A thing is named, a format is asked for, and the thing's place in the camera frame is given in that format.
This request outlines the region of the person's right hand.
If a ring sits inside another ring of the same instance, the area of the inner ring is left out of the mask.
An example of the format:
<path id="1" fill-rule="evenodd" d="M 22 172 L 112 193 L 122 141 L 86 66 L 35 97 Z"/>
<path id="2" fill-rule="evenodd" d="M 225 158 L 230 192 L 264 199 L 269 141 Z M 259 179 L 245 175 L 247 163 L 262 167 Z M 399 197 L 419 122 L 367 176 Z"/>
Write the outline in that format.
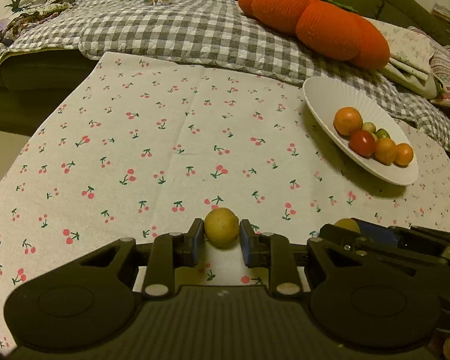
<path id="1" fill-rule="evenodd" d="M 450 333 L 436 331 L 427 349 L 440 359 L 450 360 Z"/>

